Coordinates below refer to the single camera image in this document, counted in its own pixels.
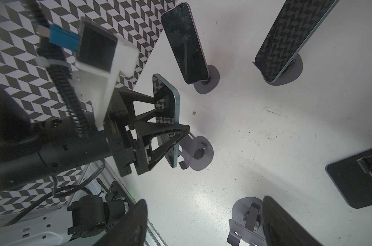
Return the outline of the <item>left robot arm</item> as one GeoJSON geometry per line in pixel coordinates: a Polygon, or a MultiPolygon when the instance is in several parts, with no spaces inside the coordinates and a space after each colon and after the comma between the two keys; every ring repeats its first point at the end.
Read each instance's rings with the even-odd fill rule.
{"type": "Polygon", "coordinates": [[[175,115],[179,98],[165,86],[163,110],[135,113],[134,102],[156,100],[115,86],[131,77],[139,50],[131,42],[85,18],[78,33],[50,24],[37,1],[22,1],[40,38],[36,63],[53,81],[68,116],[32,123],[0,85],[0,193],[50,177],[52,191],[0,228],[0,246],[58,246],[101,235],[99,246],[142,246],[148,232],[148,207],[133,204],[121,187],[109,200],[87,185],[105,169],[102,164],[78,185],[58,185],[57,175],[113,157],[121,176],[151,171],[185,139],[188,125],[153,123],[175,115]]]}

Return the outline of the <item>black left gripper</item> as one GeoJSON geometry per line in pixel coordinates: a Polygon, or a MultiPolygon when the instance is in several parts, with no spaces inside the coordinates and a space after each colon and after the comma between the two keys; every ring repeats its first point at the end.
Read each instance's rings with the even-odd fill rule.
{"type": "Polygon", "coordinates": [[[162,159],[172,168],[177,166],[178,144],[189,135],[190,126],[150,123],[155,117],[170,117],[169,104],[157,108],[158,102],[127,88],[115,89],[104,118],[104,134],[121,177],[151,171],[162,159]],[[133,139],[132,129],[137,140],[133,139]]]}

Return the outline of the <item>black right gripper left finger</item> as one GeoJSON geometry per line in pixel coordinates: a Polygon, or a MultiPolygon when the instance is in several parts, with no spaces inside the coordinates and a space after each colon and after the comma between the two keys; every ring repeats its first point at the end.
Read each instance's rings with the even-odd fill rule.
{"type": "Polygon", "coordinates": [[[143,246],[147,227],[148,206],[146,201],[141,199],[95,245],[143,246]]]}

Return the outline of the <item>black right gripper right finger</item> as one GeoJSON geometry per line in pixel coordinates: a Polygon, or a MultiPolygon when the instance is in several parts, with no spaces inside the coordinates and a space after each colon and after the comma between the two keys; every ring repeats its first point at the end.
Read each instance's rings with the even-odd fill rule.
{"type": "Polygon", "coordinates": [[[268,246],[322,246],[270,196],[263,199],[262,217],[268,246]]]}

